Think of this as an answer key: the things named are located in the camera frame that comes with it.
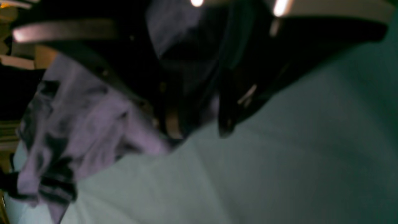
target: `light teal fabric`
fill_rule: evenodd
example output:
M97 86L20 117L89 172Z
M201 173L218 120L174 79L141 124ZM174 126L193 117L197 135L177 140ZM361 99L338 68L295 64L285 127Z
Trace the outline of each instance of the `light teal fabric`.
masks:
M319 66L231 138L213 123L170 156L81 181L62 224L396 224L397 87L396 16L382 43ZM7 203L12 224L50 223Z

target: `light fixture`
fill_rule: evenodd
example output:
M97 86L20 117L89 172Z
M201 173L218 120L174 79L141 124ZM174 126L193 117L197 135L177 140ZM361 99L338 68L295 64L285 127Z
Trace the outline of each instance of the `light fixture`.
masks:
M290 0L277 0L273 10L274 15L278 17L283 16L287 11L289 3Z
M200 6L203 5L203 1L204 1L204 0L191 0L191 3L192 3L192 5L195 6L195 7L200 7Z

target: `purple fabric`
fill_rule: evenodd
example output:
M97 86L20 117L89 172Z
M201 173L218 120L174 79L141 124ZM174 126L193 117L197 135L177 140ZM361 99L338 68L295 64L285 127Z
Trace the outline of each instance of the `purple fabric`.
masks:
M32 206L48 204L55 223L76 198L77 180L127 153L171 150L132 101L63 55L47 70L19 133L28 159L18 192Z
M218 12L208 12L184 0L154 0L148 10L148 29L161 64L182 80L186 108L181 115L189 131L218 114L214 68L222 29L213 22L220 21L212 17ZM195 57L206 60L162 58L179 43L192 49L200 46ZM76 181L111 166L127 153L164 155L173 148L133 101L64 55L46 71L19 135L28 159L18 177L19 194L13 197L32 206L47 204L54 223L61 222L77 198Z

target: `wooden surface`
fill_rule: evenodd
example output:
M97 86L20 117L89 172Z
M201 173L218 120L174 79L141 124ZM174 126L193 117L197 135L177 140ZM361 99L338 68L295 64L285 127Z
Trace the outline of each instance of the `wooden surface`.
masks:
M18 16L18 10L15 7L0 8L0 22L12 22Z
M0 169L4 173L9 172L10 155L15 153L18 145L18 137L15 130L19 125L19 121L0 121ZM0 219L5 224L9 224L4 205L3 192L0 191Z
M7 55L0 55L0 62L6 66L12 66L20 69L34 70L35 61L29 59L23 59L19 57L12 57Z
M0 22L0 55L6 54L9 50L7 45L4 43L4 40L10 35L10 25L8 23Z
M47 69L58 54L56 50L43 45L37 45L35 51L36 69Z

